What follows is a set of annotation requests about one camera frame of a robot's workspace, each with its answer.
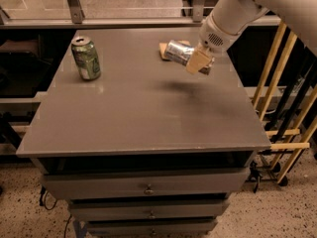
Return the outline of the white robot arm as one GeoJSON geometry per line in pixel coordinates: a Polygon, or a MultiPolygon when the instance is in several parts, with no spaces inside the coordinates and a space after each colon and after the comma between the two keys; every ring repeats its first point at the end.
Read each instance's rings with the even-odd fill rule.
{"type": "Polygon", "coordinates": [[[186,70],[196,73],[224,53],[254,20],[271,11],[317,56],[317,0],[218,0],[203,22],[186,70]]]}

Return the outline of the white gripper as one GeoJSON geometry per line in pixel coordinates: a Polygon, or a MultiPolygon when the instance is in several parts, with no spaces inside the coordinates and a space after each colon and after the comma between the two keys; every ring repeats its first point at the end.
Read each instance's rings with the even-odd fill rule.
{"type": "MultiPolygon", "coordinates": [[[[212,54],[224,53],[233,43],[234,37],[223,32],[210,14],[203,22],[199,31],[200,44],[210,50],[212,54]]],[[[215,59],[207,49],[196,47],[192,53],[186,70],[192,74],[196,72],[208,75],[215,59]]]]}

